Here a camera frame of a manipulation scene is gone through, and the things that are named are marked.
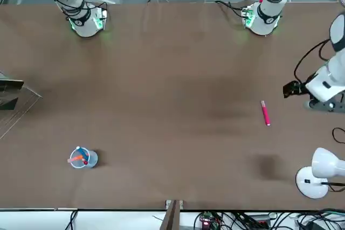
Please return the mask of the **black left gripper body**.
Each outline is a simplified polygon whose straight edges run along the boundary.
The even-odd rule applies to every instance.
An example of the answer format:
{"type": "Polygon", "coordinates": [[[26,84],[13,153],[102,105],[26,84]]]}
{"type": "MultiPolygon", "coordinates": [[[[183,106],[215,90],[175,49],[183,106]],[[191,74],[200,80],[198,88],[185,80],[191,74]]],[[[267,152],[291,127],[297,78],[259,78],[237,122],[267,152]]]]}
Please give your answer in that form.
{"type": "Polygon", "coordinates": [[[285,84],[282,88],[284,98],[288,98],[293,95],[305,95],[307,94],[307,88],[305,83],[300,83],[296,80],[293,80],[285,84]]]}

